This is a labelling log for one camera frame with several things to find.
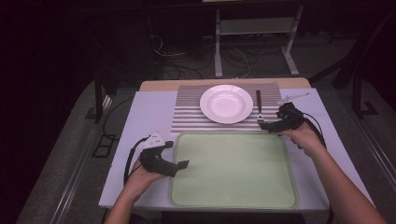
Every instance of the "person's right hand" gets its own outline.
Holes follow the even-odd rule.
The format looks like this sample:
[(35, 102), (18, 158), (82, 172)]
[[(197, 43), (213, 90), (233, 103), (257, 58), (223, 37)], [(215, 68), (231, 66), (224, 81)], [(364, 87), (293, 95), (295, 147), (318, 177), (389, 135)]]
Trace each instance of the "person's right hand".
[(316, 152), (325, 150), (325, 147), (320, 143), (315, 132), (306, 122), (296, 130), (286, 130), (278, 134), (291, 137), (291, 140), (302, 147), (304, 153), (310, 158), (313, 158)]

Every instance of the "placemat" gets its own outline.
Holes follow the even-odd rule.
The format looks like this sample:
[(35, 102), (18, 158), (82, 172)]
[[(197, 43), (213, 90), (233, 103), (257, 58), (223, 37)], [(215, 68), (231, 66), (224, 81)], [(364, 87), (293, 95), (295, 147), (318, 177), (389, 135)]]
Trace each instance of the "placemat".
[(172, 179), (175, 205), (292, 209), (297, 193), (283, 139), (265, 132), (182, 133), (175, 161), (189, 166)]
[(253, 99), (253, 110), (244, 120), (234, 124), (220, 124), (208, 119), (201, 111), (200, 100), (205, 91), (216, 85), (180, 86), (177, 92), (175, 115), (172, 122), (172, 133), (182, 132), (225, 132), (225, 131), (259, 131), (257, 124), (259, 108), (257, 107), (256, 91), (262, 93), (262, 115), (269, 122), (277, 121), (279, 109), (277, 101), (281, 100), (280, 90), (276, 83), (238, 84)]

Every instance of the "white metal stand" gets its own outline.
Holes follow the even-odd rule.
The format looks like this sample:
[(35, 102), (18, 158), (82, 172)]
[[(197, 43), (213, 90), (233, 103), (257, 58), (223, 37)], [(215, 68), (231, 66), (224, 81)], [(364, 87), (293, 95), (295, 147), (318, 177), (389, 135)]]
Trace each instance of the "white metal stand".
[(282, 53), (286, 64), (293, 77), (299, 75), (290, 51), (294, 37), (297, 34), (297, 27), (303, 14), (303, 6), (297, 8), (294, 17), (266, 18), (252, 20), (221, 20), (219, 10), (216, 15), (216, 52), (215, 52), (215, 72), (216, 78), (222, 78), (221, 56), (219, 39), (221, 35), (248, 35), (248, 34), (272, 34), (288, 33), (289, 40), (286, 46), (282, 47)]

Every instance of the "floor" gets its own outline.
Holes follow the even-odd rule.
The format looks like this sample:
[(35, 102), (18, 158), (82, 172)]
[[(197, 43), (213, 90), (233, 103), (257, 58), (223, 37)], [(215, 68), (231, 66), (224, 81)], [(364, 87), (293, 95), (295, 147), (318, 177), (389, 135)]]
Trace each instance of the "floor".
[[(291, 54), (301, 77), (312, 77), (343, 58), (355, 43), (355, 39), (335, 39), (329, 44), (329, 36), (298, 36)], [(286, 42), (283, 35), (247, 35), (227, 37), (221, 40), (224, 78), (290, 77), (288, 67), (280, 54)], [(215, 78), (213, 65), (213, 38), (203, 39), (204, 51), (191, 53), (178, 47), (157, 49), (166, 52), (163, 57), (161, 79)], [(357, 119), (350, 109), (351, 87), (336, 90), (332, 80), (337, 71), (313, 83), (318, 89), (343, 144), (366, 185), (375, 206), (389, 223), (396, 223), (396, 188), (389, 182), (372, 151), (373, 139), (379, 143), (390, 163), (396, 164), (393, 132), (396, 116), (375, 89), (363, 82), (363, 100), (370, 101), (378, 115)], [(106, 175), (117, 148), (114, 142), (106, 158), (92, 157), (102, 133), (114, 133), (120, 137), (129, 107), (137, 89), (122, 86), (117, 94), (107, 100), (105, 116), (95, 124), (87, 117), (94, 107), (94, 89), (90, 84), (76, 101), (75, 107), (52, 150), (46, 166), (36, 182), (30, 198), (21, 212), (18, 223), (100, 223), (106, 209), (99, 207)], [(372, 136), (362, 130), (371, 130)], [(98, 154), (106, 154), (100, 148)], [(137, 211), (152, 218), (157, 212)], [(325, 223), (326, 212), (304, 214), (306, 223)]]

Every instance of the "wooden table edge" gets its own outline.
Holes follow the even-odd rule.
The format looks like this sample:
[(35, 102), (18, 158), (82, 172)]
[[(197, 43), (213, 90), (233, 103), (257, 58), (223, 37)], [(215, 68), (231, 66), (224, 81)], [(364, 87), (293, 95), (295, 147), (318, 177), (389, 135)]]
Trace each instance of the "wooden table edge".
[(310, 89), (304, 77), (244, 78), (244, 79), (195, 79), (195, 80), (154, 80), (144, 81), (140, 91), (177, 91), (180, 86), (222, 85), (222, 84), (264, 84), (276, 82), (280, 89)]

